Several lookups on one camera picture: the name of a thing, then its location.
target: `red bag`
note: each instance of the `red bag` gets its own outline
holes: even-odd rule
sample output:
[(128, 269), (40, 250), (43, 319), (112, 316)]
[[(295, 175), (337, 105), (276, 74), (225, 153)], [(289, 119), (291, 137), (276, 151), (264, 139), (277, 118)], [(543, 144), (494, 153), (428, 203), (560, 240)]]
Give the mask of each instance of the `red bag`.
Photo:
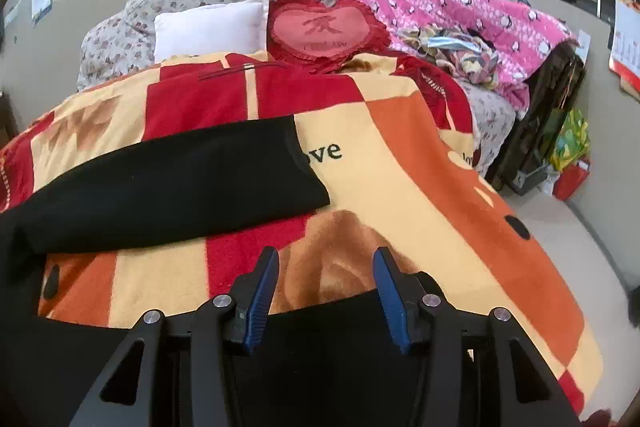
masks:
[(590, 171), (591, 161), (588, 156), (583, 156), (578, 161), (567, 166), (554, 185), (554, 196), (560, 201), (568, 200), (582, 185), (582, 182), (587, 179)]

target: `black garment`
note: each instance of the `black garment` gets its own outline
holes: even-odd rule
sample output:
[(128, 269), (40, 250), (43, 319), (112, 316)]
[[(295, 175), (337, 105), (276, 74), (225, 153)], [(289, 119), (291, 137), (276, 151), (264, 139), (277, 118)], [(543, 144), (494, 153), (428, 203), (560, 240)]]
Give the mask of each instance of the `black garment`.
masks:
[[(421, 283), (442, 295), (430, 277)], [(40, 317), (0, 331), (0, 390), (14, 417), (20, 411), (14, 425), (68, 425), (126, 333)], [(180, 359), (188, 367), (188, 357)], [(244, 427), (408, 425), (424, 362), (392, 344), (376, 291), (270, 315), (254, 354), (233, 359)], [(474, 425), (475, 383), (465, 359), (461, 426)], [(188, 396), (183, 404), (180, 427), (190, 427)]]
[(0, 319), (34, 314), (47, 253), (164, 245), (326, 204), (292, 116), (118, 149), (67, 171), (0, 216)]

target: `pillow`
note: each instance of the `pillow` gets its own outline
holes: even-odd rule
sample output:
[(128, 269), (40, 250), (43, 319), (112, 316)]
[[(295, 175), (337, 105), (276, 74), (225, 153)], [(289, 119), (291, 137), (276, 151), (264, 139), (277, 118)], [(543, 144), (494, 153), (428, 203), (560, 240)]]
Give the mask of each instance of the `pillow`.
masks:
[(243, 55), (267, 48), (269, 0), (211, 4), (156, 17), (157, 62), (174, 55), (232, 52)]

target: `metal bolt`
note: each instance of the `metal bolt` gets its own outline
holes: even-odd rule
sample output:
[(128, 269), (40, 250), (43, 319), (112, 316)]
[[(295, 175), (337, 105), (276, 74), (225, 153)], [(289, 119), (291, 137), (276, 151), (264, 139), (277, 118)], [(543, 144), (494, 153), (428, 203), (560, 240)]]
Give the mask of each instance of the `metal bolt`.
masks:
[(231, 304), (231, 296), (226, 293), (213, 297), (213, 305), (216, 308), (226, 308), (229, 304)]
[(158, 310), (151, 310), (145, 313), (143, 320), (147, 324), (154, 324), (160, 320), (160, 312)]
[(442, 299), (433, 293), (427, 293), (427, 295), (422, 297), (422, 304), (429, 308), (435, 308), (436, 306), (439, 306), (441, 302)]
[(511, 312), (507, 308), (496, 308), (494, 315), (499, 321), (508, 321), (511, 318)]

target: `heart pillow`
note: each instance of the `heart pillow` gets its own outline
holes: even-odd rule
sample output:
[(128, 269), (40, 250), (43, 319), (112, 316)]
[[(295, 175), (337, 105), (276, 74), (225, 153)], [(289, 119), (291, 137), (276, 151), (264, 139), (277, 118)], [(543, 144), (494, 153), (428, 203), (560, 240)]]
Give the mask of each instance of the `heart pillow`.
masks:
[(267, 50), (277, 60), (299, 64), (312, 73), (337, 71), (358, 53), (385, 50), (386, 26), (366, 4), (338, 0), (277, 0), (269, 8)]

